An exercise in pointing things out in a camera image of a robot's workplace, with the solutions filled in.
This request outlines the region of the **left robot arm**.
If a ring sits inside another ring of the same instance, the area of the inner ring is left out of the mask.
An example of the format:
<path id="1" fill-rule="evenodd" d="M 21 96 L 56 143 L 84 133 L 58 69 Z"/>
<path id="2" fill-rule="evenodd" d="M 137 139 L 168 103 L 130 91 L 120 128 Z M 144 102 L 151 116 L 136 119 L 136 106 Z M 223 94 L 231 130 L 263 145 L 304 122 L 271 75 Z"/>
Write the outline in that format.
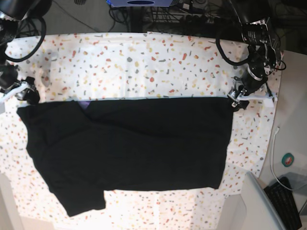
<path id="1" fill-rule="evenodd" d="M 261 86 L 267 85 L 268 76 L 274 71 L 283 71 L 286 64 L 282 61 L 281 42 L 272 24 L 272 12 L 267 0 L 231 0 L 232 12 L 238 19 L 236 24 L 222 27 L 216 34 L 216 46 L 222 58 L 233 67 L 247 66 L 242 77 L 234 77 L 234 85 L 227 97 L 234 111 L 246 109 L 252 100 L 251 95 Z M 248 46 L 246 59 L 235 62 L 229 59 L 221 46 L 224 31 L 235 28 L 242 34 Z"/>

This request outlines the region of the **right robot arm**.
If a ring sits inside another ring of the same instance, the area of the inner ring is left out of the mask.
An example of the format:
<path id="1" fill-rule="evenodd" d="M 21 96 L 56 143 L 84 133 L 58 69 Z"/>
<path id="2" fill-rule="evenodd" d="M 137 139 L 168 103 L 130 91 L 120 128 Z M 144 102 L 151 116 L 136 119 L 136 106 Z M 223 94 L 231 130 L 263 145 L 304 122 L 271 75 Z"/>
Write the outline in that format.
<path id="1" fill-rule="evenodd" d="M 3 93 L 1 103 L 12 96 L 29 104 L 39 103 L 40 96 L 35 87 L 35 79 L 26 77 L 24 80 L 19 80 L 18 66 L 11 65 L 9 62 L 23 62 L 40 48 L 47 32 L 43 15 L 49 10 L 51 3 L 51 1 L 42 0 L 2 0 L 0 2 L 0 92 Z M 22 23 L 32 19 L 41 22 L 41 35 L 37 45 L 24 57 L 9 57 L 6 54 L 8 43 L 22 31 Z"/>

